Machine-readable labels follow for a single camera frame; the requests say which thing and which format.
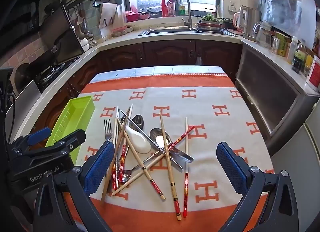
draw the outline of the tablecloth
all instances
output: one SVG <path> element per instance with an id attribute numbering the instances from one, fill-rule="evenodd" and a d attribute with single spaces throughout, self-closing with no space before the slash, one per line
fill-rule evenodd
<path id="1" fill-rule="evenodd" d="M 217 144 L 225 141 L 245 159 L 249 166 L 273 172 L 271 159 L 255 120 L 224 73 L 162 74 L 104 80 L 103 74 L 88 84 L 79 96 L 91 95 L 95 111 L 86 130 L 76 164 L 83 165 L 103 144 L 104 119 L 114 126 L 116 107 L 126 111 L 133 104 L 132 117 L 141 114 L 144 131 L 160 128 L 159 113 L 164 126 L 175 141 L 185 132 L 185 117 L 195 129 L 189 134 L 188 216 L 177 221 L 171 196 L 167 164 L 163 158 L 150 169 L 152 178 L 166 196 L 161 200 L 145 176 L 140 177 L 115 196 L 108 194 L 101 206 L 104 179 L 91 200 L 114 232 L 123 231 L 218 231 L 241 199 L 216 157 Z M 177 147 L 185 150 L 185 141 Z M 139 154 L 141 159 L 150 156 Z M 125 169 L 137 161 L 129 150 Z M 173 175 L 182 212 L 184 171 L 173 168 Z M 262 196 L 256 212 L 247 226 L 252 228 L 260 214 L 266 196 Z M 70 209 L 80 220 L 74 206 Z"/>

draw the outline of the chopstick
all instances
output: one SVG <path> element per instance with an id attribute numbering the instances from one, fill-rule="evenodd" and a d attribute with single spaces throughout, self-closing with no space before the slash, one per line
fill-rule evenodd
<path id="1" fill-rule="evenodd" d="M 117 106 L 117 110 L 116 110 L 116 116 L 119 117 L 119 106 Z M 116 144 L 117 139 L 118 139 L 118 125 L 117 125 L 117 120 L 115 120 L 115 128 L 114 128 L 114 135 L 113 135 L 113 144 Z M 113 190 L 116 190 L 119 188 L 119 183 L 117 180 L 117 173 L 116 173 L 116 169 L 117 169 L 117 162 L 113 165 L 112 168 L 112 185 L 113 185 Z"/>
<path id="2" fill-rule="evenodd" d="M 159 189 L 158 185 L 155 183 L 155 181 L 151 177 L 151 175 L 148 172 L 147 168 L 144 166 L 142 160 L 140 159 L 139 155 L 137 154 L 137 151 L 135 150 L 134 146 L 132 145 L 132 143 L 131 143 L 131 141 L 130 141 L 130 139 L 129 139 L 129 137 L 128 137 L 126 132 L 124 132 L 124 137 L 126 138 L 128 144 L 129 144 L 129 147 L 131 148 L 131 151 L 133 152 L 134 157 L 136 158 L 137 162 L 140 164 L 144 174 L 147 176 L 147 178 L 150 181 L 151 185 L 154 187 L 154 189 L 156 190 L 156 192 L 158 193 L 160 198 L 165 200 L 165 196 L 163 195 L 163 193 Z"/>
<path id="3" fill-rule="evenodd" d="M 117 144 L 115 146 L 115 154 L 113 156 L 113 159 L 112 159 L 112 161 L 110 163 L 110 166 L 108 168 L 108 171 L 107 171 L 107 176 L 106 176 L 106 180 L 105 180 L 104 187 L 103 187 L 103 192 L 102 192 L 102 197 L 101 197 L 101 204 L 104 204 L 104 200 L 105 200 L 106 195 L 107 195 L 108 184 L 109 184 L 109 181 L 110 181 L 110 178 L 111 178 L 111 174 L 112 174 L 112 170 L 113 170 L 113 166 L 114 166 L 115 160 L 116 160 L 116 152 L 119 150 L 119 145 L 121 143 L 122 138 L 124 137 L 123 133 L 124 133 L 124 129 L 125 129 L 125 126 L 127 124 L 127 121 L 128 121 L 129 111 L 130 111 L 130 107 L 127 110 L 127 116 L 124 119 L 124 124 L 123 124 L 123 127 L 121 128 L 120 134 L 118 136 L 118 141 L 117 141 Z"/>
<path id="4" fill-rule="evenodd" d="M 133 104 L 131 104 L 130 106 L 130 111 L 129 111 L 129 118 L 131 118 L 131 114 L 132 114 L 132 107 Z M 121 157 L 120 157 L 120 174 L 119 174 L 119 180 L 122 181 L 123 178 L 123 171 L 124 171 L 124 160 L 125 160 L 125 152 L 127 149 L 127 139 L 124 139 L 124 143 L 122 146 L 122 152 L 121 152 Z"/>
<path id="5" fill-rule="evenodd" d="M 176 191 L 176 185 L 174 183 L 171 160 L 170 160 L 170 156 L 169 156 L 169 149 L 168 149 L 168 145 L 167 145 L 167 138 L 165 135 L 164 124 L 163 124 L 163 119 L 162 119 L 161 113 L 160 113 L 160 121 L 161 121 L 161 129 L 162 129 L 163 143 L 164 143 L 164 149 L 165 149 L 165 157 L 167 159 L 167 165 L 168 165 L 169 180 L 171 183 L 171 192 L 172 192 L 174 208 L 176 211 L 177 220 L 181 220 L 181 212 L 180 212 L 180 207 L 179 207 L 178 195 L 177 195 L 177 191 Z"/>
<path id="6" fill-rule="evenodd" d="M 181 135 L 178 140 L 176 140 L 173 144 L 171 144 L 169 146 L 169 151 L 172 150 L 173 147 L 175 147 L 184 137 L 186 137 L 195 127 L 191 126 L 187 132 L 185 132 L 183 135 Z M 149 170 L 152 166 L 156 165 L 162 158 L 164 157 L 163 154 L 160 154 L 157 158 L 155 158 L 151 163 L 149 163 L 146 168 L 147 170 Z M 143 171 L 138 172 L 135 176 L 133 176 L 132 178 L 130 178 L 126 183 L 124 183 L 123 185 L 121 185 L 117 190 L 115 190 L 114 192 L 112 192 L 111 194 L 114 196 L 117 193 L 119 193 L 120 191 L 122 191 L 124 188 L 126 188 L 127 186 L 129 186 L 131 183 L 133 183 L 137 178 L 141 177 L 143 175 Z"/>
<path id="7" fill-rule="evenodd" d="M 185 120 L 186 130 L 188 130 L 188 119 Z M 189 142 L 186 139 L 186 154 L 189 154 Z M 187 217 L 188 208 L 188 184 L 189 184 L 189 163 L 186 163 L 185 175 L 184 175 L 184 201 L 183 201 L 183 217 Z"/>

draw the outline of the green basket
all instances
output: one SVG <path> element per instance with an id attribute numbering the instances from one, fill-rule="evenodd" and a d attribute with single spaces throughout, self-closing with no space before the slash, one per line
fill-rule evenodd
<path id="1" fill-rule="evenodd" d="M 46 147 L 53 145 L 77 129 L 86 130 L 95 106 L 92 96 L 70 99 L 54 125 Z M 70 153 L 73 163 L 76 163 L 80 146 Z"/>

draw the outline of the refrigerator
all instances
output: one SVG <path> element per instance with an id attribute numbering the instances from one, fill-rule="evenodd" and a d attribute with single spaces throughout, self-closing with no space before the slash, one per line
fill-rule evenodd
<path id="1" fill-rule="evenodd" d="M 298 205 L 299 232 L 320 231 L 320 101 L 295 135 L 271 157 L 288 171 Z"/>

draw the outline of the metal basin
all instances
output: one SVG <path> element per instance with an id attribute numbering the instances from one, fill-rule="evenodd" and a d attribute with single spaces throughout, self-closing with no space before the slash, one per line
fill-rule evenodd
<path id="1" fill-rule="evenodd" d="M 140 33 L 139 36 L 168 32 L 192 32 L 192 30 L 188 27 L 161 27 L 155 29 L 147 29 L 144 32 Z"/>

